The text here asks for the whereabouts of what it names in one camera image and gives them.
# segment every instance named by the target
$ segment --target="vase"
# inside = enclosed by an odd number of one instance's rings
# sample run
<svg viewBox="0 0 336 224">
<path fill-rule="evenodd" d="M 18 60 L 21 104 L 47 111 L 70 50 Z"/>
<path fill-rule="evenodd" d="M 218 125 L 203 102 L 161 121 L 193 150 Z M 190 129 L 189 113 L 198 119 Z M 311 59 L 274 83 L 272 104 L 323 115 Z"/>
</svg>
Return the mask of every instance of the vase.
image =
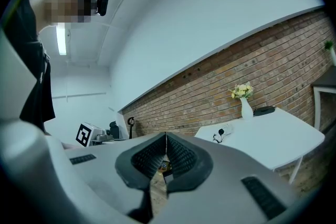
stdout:
<svg viewBox="0 0 336 224">
<path fill-rule="evenodd" d="M 334 66 L 336 66 L 336 55 L 335 55 L 335 51 L 333 47 L 330 48 L 330 54 L 331 54 L 332 63 Z"/>
<path fill-rule="evenodd" d="M 242 117 L 244 120 L 248 121 L 253 118 L 253 110 L 247 102 L 246 98 L 241 98 L 241 107 L 242 107 Z"/>
</svg>

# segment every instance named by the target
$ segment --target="person's neck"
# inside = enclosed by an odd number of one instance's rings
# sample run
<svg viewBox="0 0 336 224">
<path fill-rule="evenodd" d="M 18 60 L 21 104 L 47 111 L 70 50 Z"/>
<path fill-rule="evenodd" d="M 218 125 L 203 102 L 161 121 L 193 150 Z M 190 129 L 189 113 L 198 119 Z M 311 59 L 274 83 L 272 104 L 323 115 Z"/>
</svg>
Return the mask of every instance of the person's neck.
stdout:
<svg viewBox="0 0 336 224">
<path fill-rule="evenodd" d="M 45 13 L 46 0 L 29 0 L 29 2 L 35 14 L 36 31 L 37 34 L 39 34 L 43 29 L 50 26 L 50 24 L 47 21 Z"/>
</svg>

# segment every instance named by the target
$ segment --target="potted plant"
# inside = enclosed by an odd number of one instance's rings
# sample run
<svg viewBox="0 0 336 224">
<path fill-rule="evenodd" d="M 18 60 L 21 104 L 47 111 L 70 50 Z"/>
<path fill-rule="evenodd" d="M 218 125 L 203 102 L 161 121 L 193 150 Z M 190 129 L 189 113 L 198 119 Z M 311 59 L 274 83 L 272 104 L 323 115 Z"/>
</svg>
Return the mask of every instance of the potted plant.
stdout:
<svg viewBox="0 0 336 224">
<path fill-rule="evenodd" d="M 330 51 L 330 54 L 331 54 L 331 59 L 332 59 L 332 63 L 334 66 L 336 66 L 336 54 L 335 54 L 335 51 L 334 51 L 334 48 L 332 47 L 333 43 L 331 40 L 327 40 L 325 43 L 324 43 L 324 48 L 328 51 Z"/>
<path fill-rule="evenodd" d="M 253 118 L 253 110 L 247 102 L 247 99 L 253 94 L 253 87 L 250 83 L 236 85 L 234 90 L 231 91 L 232 98 L 239 98 L 242 107 L 242 117 L 244 120 L 250 120 Z"/>
</svg>

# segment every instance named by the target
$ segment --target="fluorescent light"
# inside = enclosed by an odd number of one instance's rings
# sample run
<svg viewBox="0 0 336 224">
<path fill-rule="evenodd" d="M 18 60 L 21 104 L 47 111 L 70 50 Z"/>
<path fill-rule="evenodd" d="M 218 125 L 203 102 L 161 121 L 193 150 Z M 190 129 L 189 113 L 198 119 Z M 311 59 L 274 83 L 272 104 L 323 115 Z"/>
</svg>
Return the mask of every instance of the fluorescent light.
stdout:
<svg viewBox="0 0 336 224">
<path fill-rule="evenodd" d="M 57 45 L 60 55 L 67 55 L 67 48 L 65 46 L 65 28 L 56 26 Z"/>
</svg>

